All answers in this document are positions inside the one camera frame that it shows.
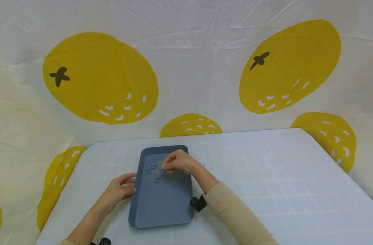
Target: white dot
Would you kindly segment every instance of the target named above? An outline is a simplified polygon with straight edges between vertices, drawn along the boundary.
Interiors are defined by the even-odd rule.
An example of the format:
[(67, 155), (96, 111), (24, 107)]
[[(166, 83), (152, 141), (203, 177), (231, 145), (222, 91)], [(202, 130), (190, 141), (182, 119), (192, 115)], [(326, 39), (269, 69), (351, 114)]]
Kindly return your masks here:
[(275, 106), (275, 103), (273, 103), (270, 107), (266, 108), (266, 110), (272, 109), (274, 108), (274, 106)]
[(72, 153), (72, 157), (75, 157), (76, 154), (78, 154), (80, 152), (80, 150), (76, 150)]
[(124, 119), (124, 115), (121, 115), (119, 118), (116, 118), (115, 120), (116, 121), (121, 121), (122, 119)]
[(305, 85), (302, 87), (302, 89), (306, 88), (309, 82), (305, 83)]
[(101, 114), (103, 114), (104, 116), (109, 116), (109, 113), (107, 112), (104, 112), (104, 111), (99, 111)]
[(347, 147), (343, 147), (344, 152), (346, 152), (346, 157), (350, 155), (350, 150)]

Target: black knob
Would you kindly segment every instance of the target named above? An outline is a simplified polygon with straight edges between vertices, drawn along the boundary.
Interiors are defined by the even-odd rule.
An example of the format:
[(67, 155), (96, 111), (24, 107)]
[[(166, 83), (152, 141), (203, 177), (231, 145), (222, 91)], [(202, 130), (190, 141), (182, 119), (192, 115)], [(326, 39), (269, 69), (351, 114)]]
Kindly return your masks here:
[(101, 242), (99, 242), (98, 245), (111, 245), (111, 244), (112, 244), (111, 241), (104, 237), (101, 239)]
[(207, 202), (205, 201), (203, 195), (197, 199), (197, 197), (192, 197), (191, 201), (189, 204), (197, 211), (200, 212), (202, 211), (206, 206)]

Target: hand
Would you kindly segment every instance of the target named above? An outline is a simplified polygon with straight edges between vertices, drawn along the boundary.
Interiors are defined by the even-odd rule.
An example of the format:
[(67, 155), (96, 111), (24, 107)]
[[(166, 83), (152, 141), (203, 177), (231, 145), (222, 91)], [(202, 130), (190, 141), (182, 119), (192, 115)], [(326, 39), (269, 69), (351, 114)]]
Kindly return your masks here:
[(136, 173), (125, 174), (112, 179), (109, 186), (99, 197), (95, 206), (104, 208), (110, 213), (114, 210), (114, 207), (119, 201), (131, 198), (136, 189), (133, 188), (133, 185), (124, 184), (135, 183), (135, 179), (132, 179), (134, 177), (136, 177)]
[(180, 169), (187, 174), (192, 173), (194, 166), (200, 165), (197, 160), (188, 155), (183, 150), (176, 150), (169, 154), (165, 160), (163, 160), (162, 168), (166, 170), (166, 173), (173, 173), (174, 170)]

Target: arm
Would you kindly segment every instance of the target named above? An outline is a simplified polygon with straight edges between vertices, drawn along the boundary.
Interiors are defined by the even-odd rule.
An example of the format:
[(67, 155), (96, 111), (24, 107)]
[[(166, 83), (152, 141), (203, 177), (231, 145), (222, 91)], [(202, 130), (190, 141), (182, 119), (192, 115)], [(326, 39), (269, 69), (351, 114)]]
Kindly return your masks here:
[(136, 177), (136, 173), (121, 175), (113, 179), (67, 240), (63, 240), (60, 245), (89, 245), (106, 215), (113, 211), (119, 201), (129, 199), (135, 193), (136, 189), (132, 185), (122, 186), (135, 183), (133, 177)]
[(71, 232), (67, 240), (75, 242), (77, 245), (89, 245), (107, 214), (106, 207), (102, 207), (97, 203), (94, 204), (88, 213), (84, 215), (78, 226)]
[(213, 214), (223, 222), (241, 245), (277, 245), (271, 233), (243, 201), (223, 182), (219, 182), (199, 162), (182, 150), (170, 154), (163, 168), (174, 168), (192, 174), (205, 193), (205, 200)]

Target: grid pattern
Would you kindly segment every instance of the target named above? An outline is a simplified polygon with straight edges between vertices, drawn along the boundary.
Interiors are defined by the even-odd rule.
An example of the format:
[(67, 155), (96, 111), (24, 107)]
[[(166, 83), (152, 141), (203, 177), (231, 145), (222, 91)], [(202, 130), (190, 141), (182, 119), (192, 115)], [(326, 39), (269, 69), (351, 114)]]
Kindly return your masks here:
[[(144, 148), (176, 144), (224, 181), (280, 245), (373, 244), (373, 201), (301, 129), (95, 143), (81, 156), (37, 244), (67, 237), (112, 178), (137, 170)], [(187, 225), (141, 230), (129, 227), (128, 214), (129, 202), (117, 206), (94, 242), (236, 244), (208, 208)]]

